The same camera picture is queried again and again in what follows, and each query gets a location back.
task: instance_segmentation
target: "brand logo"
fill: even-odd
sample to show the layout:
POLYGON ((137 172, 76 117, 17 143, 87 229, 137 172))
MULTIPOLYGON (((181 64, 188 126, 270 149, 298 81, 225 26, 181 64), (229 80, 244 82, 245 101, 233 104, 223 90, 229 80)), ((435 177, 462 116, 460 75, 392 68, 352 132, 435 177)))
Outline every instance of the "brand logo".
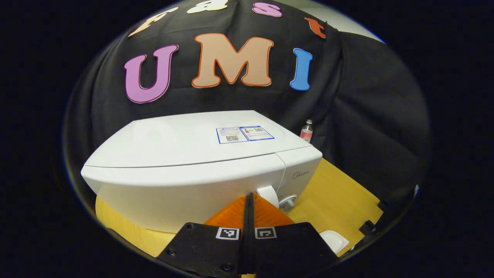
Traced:
POLYGON ((292 179, 292 180, 294 180, 294 179, 296 179, 296 178, 298 178, 298 177, 300 177, 300 176, 303 176, 303 175, 305 175, 305 174, 308 174, 308 173, 309 173, 309 171, 307 171, 307 172, 302 172, 302 173, 301 173, 301 172, 297 172, 297 173, 293 174, 293 176, 291 177, 291 179, 292 179))

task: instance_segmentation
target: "black fabric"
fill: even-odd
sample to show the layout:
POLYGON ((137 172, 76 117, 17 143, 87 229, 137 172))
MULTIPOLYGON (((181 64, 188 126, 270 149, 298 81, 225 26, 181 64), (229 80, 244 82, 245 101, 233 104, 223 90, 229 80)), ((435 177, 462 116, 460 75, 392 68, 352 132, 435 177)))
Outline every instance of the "black fabric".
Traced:
POLYGON ((182 1, 178 10, 132 37, 144 20, 126 30, 89 65, 68 106, 65 151, 79 190, 91 195, 80 177, 89 155, 116 131, 134 120, 166 115, 220 110, 256 110, 299 134, 306 119, 314 122, 311 143, 323 158, 386 203, 406 196, 424 175, 429 155, 429 124, 420 88, 406 66, 387 45, 325 26, 318 37, 304 17, 314 18, 288 5, 281 18, 252 11, 255 1, 228 1, 226 9, 187 14, 197 2, 182 1), (222 33, 239 50, 251 37, 274 42, 269 54, 272 84, 251 87, 226 82, 198 89, 201 46, 194 37, 222 33), (146 54, 141 67, 142 87, 156 80, 153 52, 179 45, 171 60, 168 90, 143 104, 125 93, 124 64, 146 54), (294 77, 294 48, 313 55, 307 91, 289 86, 294 77))

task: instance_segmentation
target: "pink letter u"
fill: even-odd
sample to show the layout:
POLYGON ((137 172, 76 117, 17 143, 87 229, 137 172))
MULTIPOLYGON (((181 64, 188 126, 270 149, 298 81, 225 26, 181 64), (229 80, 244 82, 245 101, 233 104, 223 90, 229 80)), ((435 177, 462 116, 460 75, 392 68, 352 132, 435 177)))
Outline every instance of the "pink letter u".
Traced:
POLYGON ((137 56, 127 63, 125 69, 125 90, 127 97, 136 103, 151 102, 162 96, 170 83, 171 55, 177 51, 178 45, 170 45, 156 50, 153 55, 156 62, 156 82, 145 89, 141 87, 141 64, 146 60, 146 55, 137 56))

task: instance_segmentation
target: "blue bordered label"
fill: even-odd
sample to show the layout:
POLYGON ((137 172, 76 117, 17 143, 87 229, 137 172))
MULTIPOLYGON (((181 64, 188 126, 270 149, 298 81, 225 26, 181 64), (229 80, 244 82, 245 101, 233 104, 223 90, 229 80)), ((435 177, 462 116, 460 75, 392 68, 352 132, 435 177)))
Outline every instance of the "blue bordered label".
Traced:
POLYGON ((274 139, 261 126, 217 128, 216 135, 220 144, 274 139))

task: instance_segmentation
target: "qr code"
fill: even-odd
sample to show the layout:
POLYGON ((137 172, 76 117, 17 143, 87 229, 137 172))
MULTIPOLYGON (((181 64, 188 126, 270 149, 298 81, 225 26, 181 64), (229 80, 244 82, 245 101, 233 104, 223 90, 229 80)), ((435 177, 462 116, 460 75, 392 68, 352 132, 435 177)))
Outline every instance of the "qr code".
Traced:
POLYGON ((237 141, 239 141, 239 137, 237 135, 227 136, 226 140, 228 142, 237 142, 237 141))

